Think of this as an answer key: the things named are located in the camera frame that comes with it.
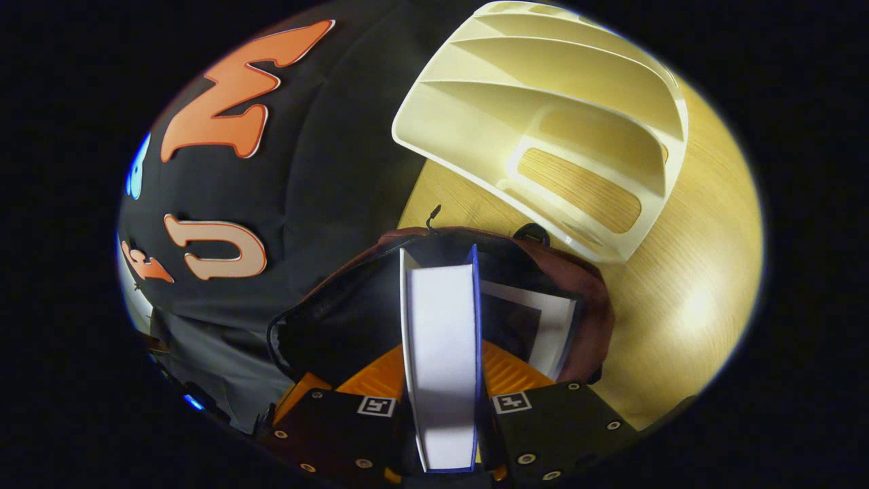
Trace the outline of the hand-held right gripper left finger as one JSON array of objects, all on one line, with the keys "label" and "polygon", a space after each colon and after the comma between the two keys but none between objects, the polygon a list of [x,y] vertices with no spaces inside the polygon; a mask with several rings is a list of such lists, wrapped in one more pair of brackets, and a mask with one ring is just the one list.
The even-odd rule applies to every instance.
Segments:
[{"label": "hand-held right gripper left finger", "polygon": [[326,486],[400,486],[404,381],[403,348],[395,346],[339,386],[328,382],[331,391],[312,389],[277,425],[271,403],[261,443]]}]

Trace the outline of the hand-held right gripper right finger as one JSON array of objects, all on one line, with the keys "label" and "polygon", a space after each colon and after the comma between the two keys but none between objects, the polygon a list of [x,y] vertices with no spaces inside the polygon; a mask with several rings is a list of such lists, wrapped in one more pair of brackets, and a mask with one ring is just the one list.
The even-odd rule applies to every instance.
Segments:
[{"label": "hand-held right gripper right finger", "polygon": [[482,344],[484,461],[497,485],[559,485],[630,448],[639,433],[586,384],[555,382]]}]

